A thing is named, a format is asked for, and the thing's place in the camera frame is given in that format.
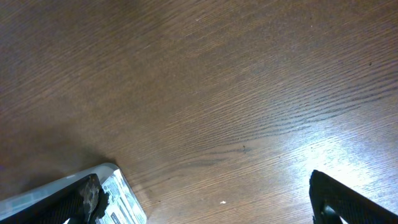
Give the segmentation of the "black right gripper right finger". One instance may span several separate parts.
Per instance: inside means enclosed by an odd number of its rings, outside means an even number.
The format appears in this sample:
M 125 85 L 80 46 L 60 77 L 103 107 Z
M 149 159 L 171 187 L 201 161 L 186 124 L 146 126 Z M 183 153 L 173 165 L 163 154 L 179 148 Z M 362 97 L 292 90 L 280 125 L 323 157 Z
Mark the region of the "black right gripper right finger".
M 313 222 L 328 224 L 397 223 L 397 215 L 355 192 L 324 172 L 311 174 L 309 196 Z

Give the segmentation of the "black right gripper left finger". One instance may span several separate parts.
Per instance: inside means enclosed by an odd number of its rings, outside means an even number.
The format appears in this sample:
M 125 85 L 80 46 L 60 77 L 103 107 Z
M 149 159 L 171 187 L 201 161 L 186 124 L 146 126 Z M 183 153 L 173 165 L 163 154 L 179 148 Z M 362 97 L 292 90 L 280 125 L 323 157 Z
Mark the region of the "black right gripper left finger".
M 102 186 L 89 174 L 1 223 L 95 223 L 102 217 Z

